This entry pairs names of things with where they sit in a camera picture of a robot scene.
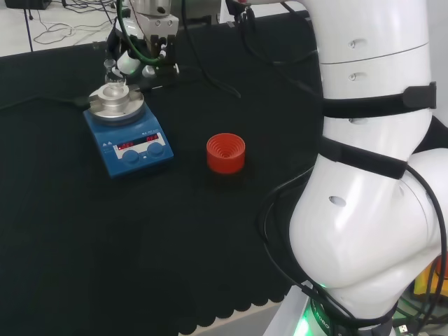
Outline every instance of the white robotic arm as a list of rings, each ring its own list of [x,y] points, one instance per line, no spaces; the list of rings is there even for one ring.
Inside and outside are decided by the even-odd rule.
[[[341,106],[324,118],[324,139],[408,162],[447,217],[448,150],[413,155],[434,106],[384,113],[390,97],[431,86],[426,0],[299,2],[313,22],[323,98]],[[235,2],[227,4],[232,14]],[[324,155],[295,208],[290,242],[302,269],[359,319],[389,312],[440,255],[438,218],[413,176],[391,178]]]

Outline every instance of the table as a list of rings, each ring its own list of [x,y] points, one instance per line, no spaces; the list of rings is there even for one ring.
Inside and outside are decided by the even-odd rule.
[[[314,48],[301,24],[289,14],[260,19],[272,57]],[[284,44],[284,29],[297,43]],[[246,56],[226,24],[192,32],[204,65],[242,99],[195,70],[147,95],[175,154],[156,174],[109,179],[76,108],[36,100],[0,112],[2,335],[188,334],[289,289],[253,219],[268,190],[314,161],[319,103]],[[1,58],[1,105],[89,94],[104,80],[103,47]],[[178,58],[195,65],[182,33]],[[315,88],[317,71],[316,61],[289,69]],[[238,176],[207,169],[205,145],[219,132],[246,141]]]

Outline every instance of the digital display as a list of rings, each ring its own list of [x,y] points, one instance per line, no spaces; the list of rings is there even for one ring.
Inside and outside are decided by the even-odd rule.
[[[149,142],[149,141],[153,141],[153,140],[157,140],[157,139],[159,139],[159,136],[157,134],[151,134],[151,135],[147,135],[142,138],[139,138],[139,139],[135,139],[135,140],[128,141],[125,143],[120,143],[117,145],[117,147],[119,150],[122,150],[122,149],[133,147],[133,146],[136,146],[139,144],[144,144],[145,142]]]

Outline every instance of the red cup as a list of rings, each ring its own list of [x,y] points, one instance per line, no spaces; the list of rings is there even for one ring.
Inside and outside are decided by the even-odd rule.
[[[246,144],[239,136],[221,133],[207,142],[207,164],[219,174],[234,174],[244,167]]]

